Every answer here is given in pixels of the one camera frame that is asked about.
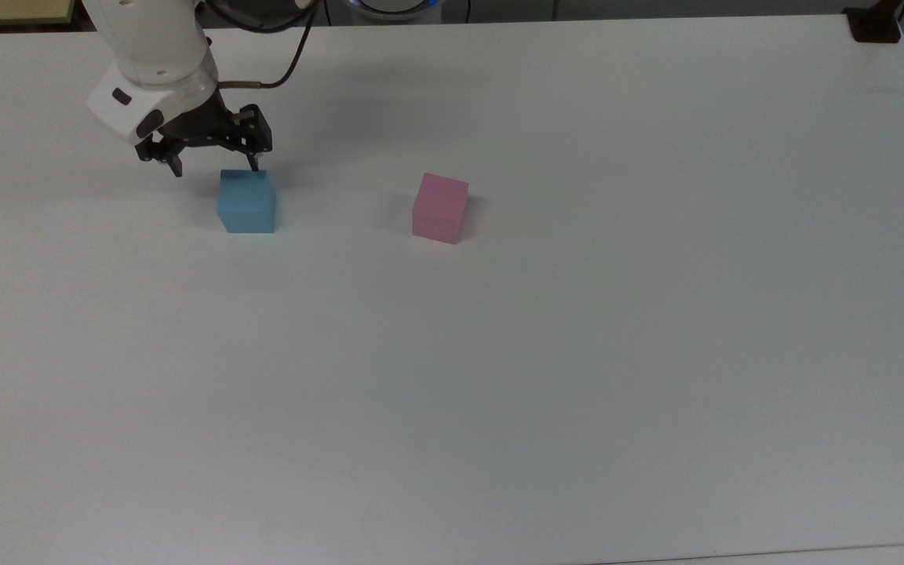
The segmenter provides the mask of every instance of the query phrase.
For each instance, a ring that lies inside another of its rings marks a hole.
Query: cable
[[[302,30],[302,39],[298,42],[298,48],[295,49],[295,57],[292,57],[291,65],[288,67],[288,71],[284,74],[282,78],[275,80],[275,82],[248,82],[248,80],[226,80],[226,82],[219,82],[219,89],[276,89],[281,85],[284,85],[284,82],[288,78],[290,78],[292,72],[295,72],[295,67],[298,65],[298,58],[302,57],[302,50],[305,48],[305,40],[309,37],[309,30],[312,29],[312,19],[316,17],[316,8],[312,8],[309,10],[308,19],[305,21],[305,29]]]
[[[229,14],[225,13],[222,10],[222,8],[218,7],[218,2],[205,2],[205,4],[208,4],[208,7],[210,7],[211,10],[218,15],[218,17],[224,19],[225,21],[231,23],[232,25],[236,26],[239,29],[251,31],[253,33],[277,33],[279,31],[284,31],[284,30],[290,28],[291,26],[295,25],[295,22],[298,22],[299,19],[302,18],[302,15],[299,15],[297,18],[295,18],[293,20],[287,21],[285,23],[282,23],[279,26],[274,26],[274,27],[264,27],[263,24],[250,25],[248,23],[243,23],[243,22],[237,20],[236,18],[230,16]]]

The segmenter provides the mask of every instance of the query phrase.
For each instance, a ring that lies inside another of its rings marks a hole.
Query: table surface
[[[686,565],[685,560],[652,565]],[[691,565],[904,565],[904,546],[693,559]]]
[[[222,79],[297,32],[214,30]],[[840,16],[317,28],[274,235],[0,36],[0,563],[904,543],[904,43]],[[411,236],[424,172],[464,240]]]
[[[67,23],[75,0],[0,0],[0,25]]]

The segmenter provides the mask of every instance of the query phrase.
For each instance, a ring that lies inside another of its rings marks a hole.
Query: cube
[[[267,171],[222,171],[216,211],[229,233],[273,233],[276,203]]]
[[[459,243],[468,192],[467,183],[425,174],[414,201],[414,235],[444,243]]]

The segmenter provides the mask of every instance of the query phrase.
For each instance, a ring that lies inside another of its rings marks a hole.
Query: pink cube
[[[414,201],[414,235],[459,243],[468,192],[467,183],[426,173]]]

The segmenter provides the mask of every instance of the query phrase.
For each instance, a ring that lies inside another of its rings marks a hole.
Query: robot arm
[[[315,0],[211,0],[233,22],[260,30],[290,27]],[[256,104],[234,114],[225,107],[218,69],[194,21],[192,0],[85,0],[86,12],[115,60],[86,101],[90,111],[140,160],[166,163],[182,175],[186,147],[240,151],[257,170],[256,155],[272,150],[270,128]],[[155,133],[162,136],[154,140]]]

